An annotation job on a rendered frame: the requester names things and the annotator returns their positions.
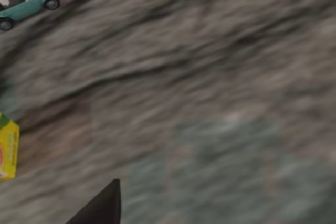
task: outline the black object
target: black object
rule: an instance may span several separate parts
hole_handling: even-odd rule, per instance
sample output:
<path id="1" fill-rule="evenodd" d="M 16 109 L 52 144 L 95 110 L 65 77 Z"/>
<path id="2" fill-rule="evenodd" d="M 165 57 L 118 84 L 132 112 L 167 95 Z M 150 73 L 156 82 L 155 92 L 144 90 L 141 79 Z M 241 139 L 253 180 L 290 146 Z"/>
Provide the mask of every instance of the black object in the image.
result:
<path id="1" fill-rule="evenodd" d="M 120 180 L 113 180 L 84 206 L 67 224 L 120 224 Z"/>

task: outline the car window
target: car window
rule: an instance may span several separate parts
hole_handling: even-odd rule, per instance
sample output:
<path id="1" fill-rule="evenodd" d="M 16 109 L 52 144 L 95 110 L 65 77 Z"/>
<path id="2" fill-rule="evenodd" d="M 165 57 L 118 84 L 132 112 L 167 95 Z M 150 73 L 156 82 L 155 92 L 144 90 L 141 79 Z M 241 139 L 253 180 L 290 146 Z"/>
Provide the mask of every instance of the car window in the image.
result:
<path id="1" fill-rule="evenodd" d="M 2 5 L 5 9 L 9 9 L 13 6 L 23 3 L 24 1 L 27 0 L 0 0 L 0 5 Z"/>

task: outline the stone surface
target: stone surface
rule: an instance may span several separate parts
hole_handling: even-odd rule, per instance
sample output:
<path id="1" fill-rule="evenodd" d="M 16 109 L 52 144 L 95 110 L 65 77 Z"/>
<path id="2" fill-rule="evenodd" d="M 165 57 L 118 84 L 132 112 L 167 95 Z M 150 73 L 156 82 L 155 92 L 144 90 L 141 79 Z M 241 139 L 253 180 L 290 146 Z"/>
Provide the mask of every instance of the stone surface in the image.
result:
<path id="1" fill-rule="evenodd" d="M 0 34 L 0 108 L 27 128 L 38 112 L 40 126 L 23 139 L 80 143 L 1 183 L 0 222 L 64 223 L 120 177 L 129 224 L 334 223 L 334 3 L 65 0 Z M 222 133 L 214 150 L 207 138 L 222 126 L 200 131 L 253 118 L 277 131 L 266 153 L 245 136 L 227 150 Z M 198 141 L 181 141 L 185 122 L 201 128 L 191 134 Z M 87 128 L 91 140 L 75 141 Z M 264 157 L 278 165 L 265 175 L 255 161 Z"/>

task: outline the juice box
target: juice box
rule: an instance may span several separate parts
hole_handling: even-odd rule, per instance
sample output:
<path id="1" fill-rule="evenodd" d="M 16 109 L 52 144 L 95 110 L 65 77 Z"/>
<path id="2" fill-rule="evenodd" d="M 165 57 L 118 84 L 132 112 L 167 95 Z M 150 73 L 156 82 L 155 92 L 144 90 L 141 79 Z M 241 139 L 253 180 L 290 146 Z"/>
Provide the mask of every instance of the juice box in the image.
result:
<path id="1" fill-rule="evenodd" d="M 15 178 L 19 126 L 0 112 L 0 181 Z"/>

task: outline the car's front wheel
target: car's front wheel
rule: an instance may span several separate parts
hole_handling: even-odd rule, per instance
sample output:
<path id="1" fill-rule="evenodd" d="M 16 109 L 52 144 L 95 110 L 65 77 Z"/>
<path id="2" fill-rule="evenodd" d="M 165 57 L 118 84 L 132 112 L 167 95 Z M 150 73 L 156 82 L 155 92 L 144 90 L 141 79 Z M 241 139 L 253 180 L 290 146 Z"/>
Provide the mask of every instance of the car's front wheel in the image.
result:
<path id="1" fill-rule="evenodd" d="M 14 23 L 9 18 L 0 18 L 0 30 L 9 31 L 13 28 Z"/>
<path id="2" fill-rule="evenodd" d="M 59 0 L 45 0 L 44 2 L 44 7 L 48 10 L 56 10 L 59 6 Z"/>

